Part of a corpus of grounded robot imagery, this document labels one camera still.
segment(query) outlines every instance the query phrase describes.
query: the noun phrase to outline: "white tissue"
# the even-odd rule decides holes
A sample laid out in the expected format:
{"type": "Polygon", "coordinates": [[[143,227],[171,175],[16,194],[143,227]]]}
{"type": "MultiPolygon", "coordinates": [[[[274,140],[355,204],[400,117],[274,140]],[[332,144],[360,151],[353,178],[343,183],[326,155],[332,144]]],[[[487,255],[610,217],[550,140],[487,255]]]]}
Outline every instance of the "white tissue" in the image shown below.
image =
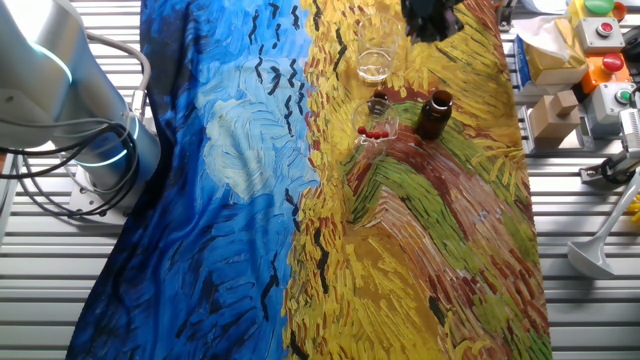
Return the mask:
{"type": "Polygon", "coordinates": [[[562,0],[522,0],[522,5],[533,12],[562,15],[567,11],[570,2],[571,0],[566,2],[562,0]]]}
{"type": "Polygon", "coordinates": [[[513,20],[513,27],[522,41],[551,56],[569,61],[569,50],[554,19],[555,16],[538,16],[529,20],[513,20]]]}

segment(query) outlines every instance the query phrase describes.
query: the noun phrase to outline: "emergency stop button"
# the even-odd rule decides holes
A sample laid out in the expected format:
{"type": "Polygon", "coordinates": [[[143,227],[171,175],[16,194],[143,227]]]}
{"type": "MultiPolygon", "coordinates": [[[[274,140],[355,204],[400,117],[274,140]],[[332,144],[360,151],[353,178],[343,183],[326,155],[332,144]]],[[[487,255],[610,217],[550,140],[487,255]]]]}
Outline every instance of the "emergency stop button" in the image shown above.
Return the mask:
{"type": "Polygon", "coordinates": [[[620,54],[607,54],[602,58],[602,70],[612,74],[624,68],[624,60],[620,54]]]}

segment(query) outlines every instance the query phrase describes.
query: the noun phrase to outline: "red button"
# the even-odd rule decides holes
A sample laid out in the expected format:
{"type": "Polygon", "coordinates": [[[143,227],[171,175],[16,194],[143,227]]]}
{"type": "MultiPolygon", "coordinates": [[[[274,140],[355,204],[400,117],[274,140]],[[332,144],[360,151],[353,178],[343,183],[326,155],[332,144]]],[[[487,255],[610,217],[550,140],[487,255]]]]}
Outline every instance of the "red button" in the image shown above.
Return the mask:
{"type": "Polygon", "coordinates": [[[612,32],[613,31],[613,25],[611,25],[610,23],[602,23],[600,24],[600,29],[602,29],[602,31],[604,32],[612,32]]]}
{"type": "Polygon", "coordinates": [[[611,73],[618,72],[624,67],[624,60],[620,54],[607,54],[602,58],[602,67],[611,73]]]}

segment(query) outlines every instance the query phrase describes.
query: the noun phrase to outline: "green button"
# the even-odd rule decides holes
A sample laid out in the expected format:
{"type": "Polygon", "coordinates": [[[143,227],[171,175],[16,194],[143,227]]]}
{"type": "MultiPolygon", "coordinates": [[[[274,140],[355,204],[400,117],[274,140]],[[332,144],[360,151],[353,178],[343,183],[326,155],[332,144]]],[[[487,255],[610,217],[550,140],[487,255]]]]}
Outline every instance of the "green button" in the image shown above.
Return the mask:
{"type": "Polygon", "coordinates": [[[616,93],[615,98],[620,105],[627,106],[629,105],[629,100],[631,99],[631,92],[629,90],[619,90],[616,93]]]}
{"type": "Polygon", "coordinates": [[[597,15],[607,15],[613,10],[613,0],[584,0],[584,6],[587,10],[597,15]]]}

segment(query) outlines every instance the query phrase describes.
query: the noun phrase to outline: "tissue box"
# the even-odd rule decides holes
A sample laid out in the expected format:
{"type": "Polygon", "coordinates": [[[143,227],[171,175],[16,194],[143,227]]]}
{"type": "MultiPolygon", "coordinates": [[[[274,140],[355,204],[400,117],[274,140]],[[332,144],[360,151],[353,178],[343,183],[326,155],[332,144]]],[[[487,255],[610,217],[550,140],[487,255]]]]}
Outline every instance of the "tissue box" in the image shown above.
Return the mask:
{"type": "Polygon", "coordinates": [[[523,42],[531,79],[536,85],[570,85],[580,82],[588,70],[587,60],[568,19],[555,19],[556,27],[569,51],[569,61],[523,42]]]}
{"type": "Polygon", "coordinates": [[[554,86],[538,86],[531,80],[531,73],[529,72],[529,62],[524,52],[524,42],[519,36],[516,36],[514,43],[514,53],[516,57],[516,74],[517,79],[517,91],[518,95],[555,95],[556,93],[571,88],[570,84],[567,85],[554,85],[554,86]]]}

